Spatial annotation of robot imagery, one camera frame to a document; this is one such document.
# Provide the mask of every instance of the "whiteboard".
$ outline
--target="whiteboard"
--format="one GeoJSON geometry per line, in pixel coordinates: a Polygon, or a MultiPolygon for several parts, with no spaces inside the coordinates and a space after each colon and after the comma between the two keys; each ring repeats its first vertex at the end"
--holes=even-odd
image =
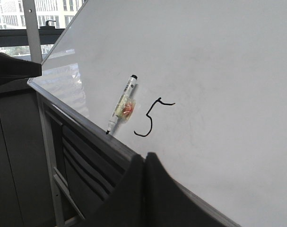
{"type": "Polygon", "coordinates": [[[89,0],[32,83],[106,130],[132,74],[115,138],[243,227],[287,227],[287,0],[89,0]]]}

